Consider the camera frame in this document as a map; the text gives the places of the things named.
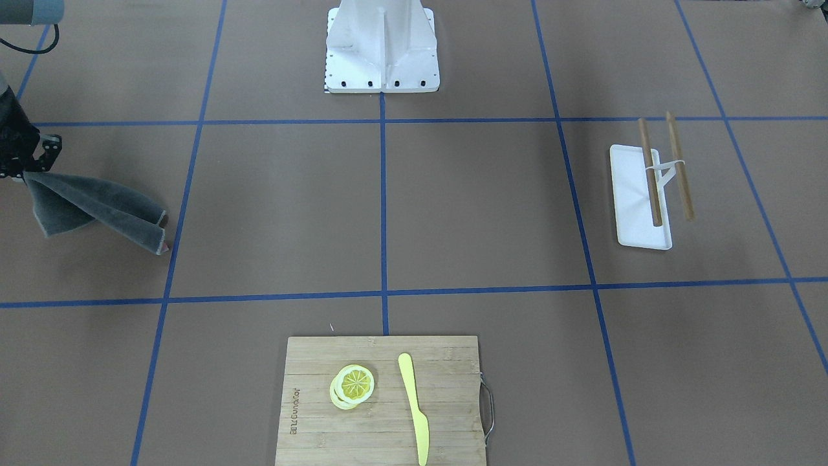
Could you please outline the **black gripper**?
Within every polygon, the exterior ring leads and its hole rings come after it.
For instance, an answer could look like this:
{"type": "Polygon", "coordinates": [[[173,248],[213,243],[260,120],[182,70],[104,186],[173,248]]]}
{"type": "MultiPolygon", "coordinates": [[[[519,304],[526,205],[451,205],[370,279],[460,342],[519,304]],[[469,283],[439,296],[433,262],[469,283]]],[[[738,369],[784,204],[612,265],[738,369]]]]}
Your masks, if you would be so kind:
{"type": "Polygon", "coordinates": [[[49,172],[61,151],[62,137],[39,132],[7,85],[1,97],[1,177],[49,172]]]}

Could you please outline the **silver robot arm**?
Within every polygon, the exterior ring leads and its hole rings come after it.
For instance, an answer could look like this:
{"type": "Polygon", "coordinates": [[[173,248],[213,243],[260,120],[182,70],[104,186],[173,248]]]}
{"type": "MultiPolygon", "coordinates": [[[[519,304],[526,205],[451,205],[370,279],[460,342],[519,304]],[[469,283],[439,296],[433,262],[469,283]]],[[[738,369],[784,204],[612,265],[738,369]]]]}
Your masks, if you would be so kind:
{"type": "MultiPolygon", "coordinates": [[[[50,28],[50,45],[27,49],[2,39],[2,45],[27,55],[39,56],[54,50],[60,40],[58,24],[64,17],[64,1],[3,1],[3,25],[43,25],[50,28]]],[[[1,177],[23,183],[27,172],[49,172],[62,150],[62,137],[46,135],[30,123],[18,96],[2,76],[1,177]]]]}

